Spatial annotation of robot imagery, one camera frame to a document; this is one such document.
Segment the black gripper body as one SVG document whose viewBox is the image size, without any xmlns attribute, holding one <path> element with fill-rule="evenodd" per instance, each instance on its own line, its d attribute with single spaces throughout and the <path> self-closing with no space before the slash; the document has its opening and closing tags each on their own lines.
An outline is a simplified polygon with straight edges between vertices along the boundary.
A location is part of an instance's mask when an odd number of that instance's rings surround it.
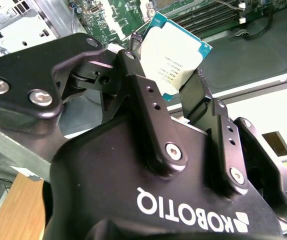
<svg viewBox="0 0 287 240">
<path fill-rule="evenodd" d="M 253 186 L 227 198 L 208 183 L 207 136 L 176 122 L 187 167 L 151 171 L 133 122 L 114 120 L 66 142 L 50 168 L 46 240 L 273 240 L 279 221 Z"/>
</svg>

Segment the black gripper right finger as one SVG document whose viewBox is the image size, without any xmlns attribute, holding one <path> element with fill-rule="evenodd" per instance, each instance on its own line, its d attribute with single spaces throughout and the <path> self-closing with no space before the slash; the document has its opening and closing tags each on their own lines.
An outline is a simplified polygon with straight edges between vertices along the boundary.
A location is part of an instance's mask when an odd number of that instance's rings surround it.
<svg viewBox="0 0 287 240">
<path fill-rule="evenodd" d="M 179 96 L 184 117 L 208 134 L 208 153 L 219 183 L 242 195 L 256 187 L 275 214 L 287 218 L 287 168 L 255 126 L 244 117 L 229 117 L 200 69 L 193 71 Z"/>
</svg>

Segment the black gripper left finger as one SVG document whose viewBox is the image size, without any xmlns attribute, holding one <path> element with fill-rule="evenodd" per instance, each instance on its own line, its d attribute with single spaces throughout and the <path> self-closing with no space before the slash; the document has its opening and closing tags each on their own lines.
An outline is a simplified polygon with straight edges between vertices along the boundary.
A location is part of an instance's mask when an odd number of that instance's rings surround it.
<svg viewBox="0 0 287 240">
<path fill-rule="evenodd" d="M 48 177 L 60 159 L 111 156 L 119 162 L 135 150 L 163 177 L 186 168 L 188 155 L 156 83 L 125 49 L 112 58 L 108 85 L 97 88 L 102 124 L 74 140 L 63 136 L 64 102 L 77 96 L 73 70 L 104 51 L 97 40 L 77 33 L 0 57 L 0 160 Z"/>
</svg>

